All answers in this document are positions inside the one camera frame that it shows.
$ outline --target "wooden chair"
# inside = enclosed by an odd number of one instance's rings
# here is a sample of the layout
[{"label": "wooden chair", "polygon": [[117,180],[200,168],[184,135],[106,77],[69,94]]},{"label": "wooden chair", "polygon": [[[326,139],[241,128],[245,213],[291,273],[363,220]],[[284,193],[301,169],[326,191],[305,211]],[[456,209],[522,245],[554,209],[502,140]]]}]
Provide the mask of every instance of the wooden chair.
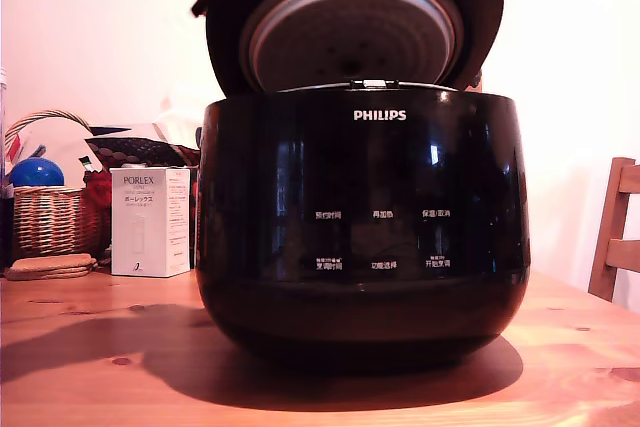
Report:
[{"label": "wooden chair", "polygon": [[611,302],[618,269],[640,272],[640,240],[622,240],[630,194],[640,194],[640,165],[616,157],[611,163],[589,293]]}]

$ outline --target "wicker basket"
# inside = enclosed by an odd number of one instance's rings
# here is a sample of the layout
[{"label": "wicker basket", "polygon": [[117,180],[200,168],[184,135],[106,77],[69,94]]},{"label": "wicker basket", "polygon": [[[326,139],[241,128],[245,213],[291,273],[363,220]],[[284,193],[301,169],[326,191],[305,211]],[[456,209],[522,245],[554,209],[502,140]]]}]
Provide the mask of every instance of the wicker basket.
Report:
[{"label": "wicker basket", "polygon": [[[37,112],[7,131],[7,145],[22,128],[52,117],[73,120],[89,129],[80,117],[64,111]],[[17,187],[14,197],[14,259],[81,253],[96,256],[109,247],[109,213],[101,212],[85,195],[85,189]]]}]

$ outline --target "wooden table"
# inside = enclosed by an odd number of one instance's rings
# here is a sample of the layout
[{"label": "wooden table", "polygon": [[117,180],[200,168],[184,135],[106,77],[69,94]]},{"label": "wooden table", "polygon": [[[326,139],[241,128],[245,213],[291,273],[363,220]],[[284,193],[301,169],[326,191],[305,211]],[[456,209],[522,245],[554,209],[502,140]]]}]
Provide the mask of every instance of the wooden table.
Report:
[{"label": "wooden table", "polygon": [[462,365],[368,379],[239,353],[192,273],[1,286],[6,427],[640,425],[640,316],[538,273]]}]

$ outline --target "coaster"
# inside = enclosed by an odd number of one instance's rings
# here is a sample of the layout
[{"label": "coaster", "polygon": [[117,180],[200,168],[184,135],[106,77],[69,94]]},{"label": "coaster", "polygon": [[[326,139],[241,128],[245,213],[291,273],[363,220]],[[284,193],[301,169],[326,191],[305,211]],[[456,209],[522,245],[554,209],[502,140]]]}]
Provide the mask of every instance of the coaster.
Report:
[{"label": "coaster", "polygon": [[73,267],[90,267],[96,260],[89,254],[56,255],[50,257],[34,257],[20,259],[14,262],[9,269],[17,272],[49,272]]},{"label": "coaster", "polygon": [[82,277],[91,272],[91,267],[69,267],[64,269],[47,270],[44,272],[14,271],[13,267],[5,271],[7,280],[41,280],[68,279]]}]

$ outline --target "basket handle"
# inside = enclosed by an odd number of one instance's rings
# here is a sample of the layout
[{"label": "basket handle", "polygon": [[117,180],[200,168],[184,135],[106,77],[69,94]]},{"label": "basket handle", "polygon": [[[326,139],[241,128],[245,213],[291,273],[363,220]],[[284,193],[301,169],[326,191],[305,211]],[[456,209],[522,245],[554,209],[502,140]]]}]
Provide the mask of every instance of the basket handle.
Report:
[{"label": "basket handle", "polygon": [[15,124],[13,124],[7,130],[6,138],[5,138],[5,149],[9,151],[11,149],[11,144],[18,136],[18,133],[24,129],[27,125],[32,124],[38,120],[42,119],[51,119],[51,118],[61,118],[61,119],[69,119],[78,124],[82,125],[85,129],[91,132],[91,127],[82,117],[79,117],[70,112],[65,112],[64,110],[42,110],[40,112],[34,112],[33,114],[29,114],[22,119],[18,120]]}]

